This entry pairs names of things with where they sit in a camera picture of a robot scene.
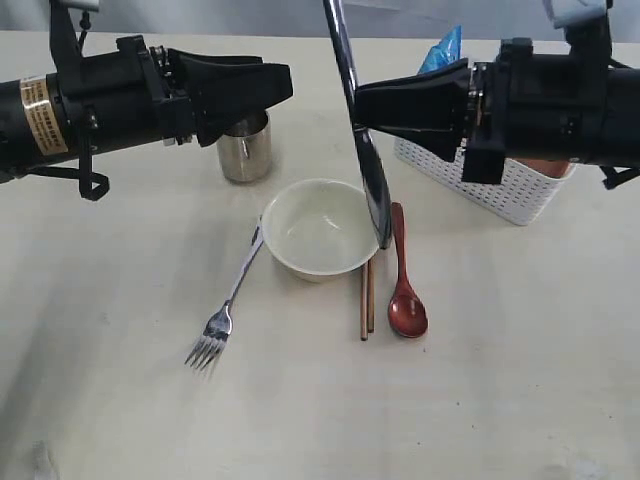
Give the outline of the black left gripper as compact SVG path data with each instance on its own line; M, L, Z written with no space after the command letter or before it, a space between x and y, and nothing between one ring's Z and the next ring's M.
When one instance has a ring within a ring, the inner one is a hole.
M130 148L215 143L231 126L293 96L287 64L148 47L141 35L85 56L74 34L52 34L54 106L67 145Z

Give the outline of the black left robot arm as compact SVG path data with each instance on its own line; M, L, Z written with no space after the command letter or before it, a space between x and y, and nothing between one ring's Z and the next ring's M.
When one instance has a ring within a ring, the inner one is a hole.
M291 70L259 56L207 56L121 37L66 72L1 85L1 178L173 139L206 148L293 95Z

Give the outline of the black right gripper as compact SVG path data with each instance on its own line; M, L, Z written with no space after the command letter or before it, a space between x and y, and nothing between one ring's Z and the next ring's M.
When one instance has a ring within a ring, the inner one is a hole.
M462 181L501 182L508 158L586 163L607 107L609 39L537 54L528 38L502 41L492 62L466 58L423 74L360 85L356 126L412 142L452 162L466 140Z

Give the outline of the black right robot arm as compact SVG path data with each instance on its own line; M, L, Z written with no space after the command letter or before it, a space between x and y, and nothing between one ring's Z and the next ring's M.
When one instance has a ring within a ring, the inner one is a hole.
M507 159L572 161L607 173L612 189L639 174L639 72L577 48L537 54L528 38L492 62L357 88L357 121L444 161L462 153L462 181L498 185Z

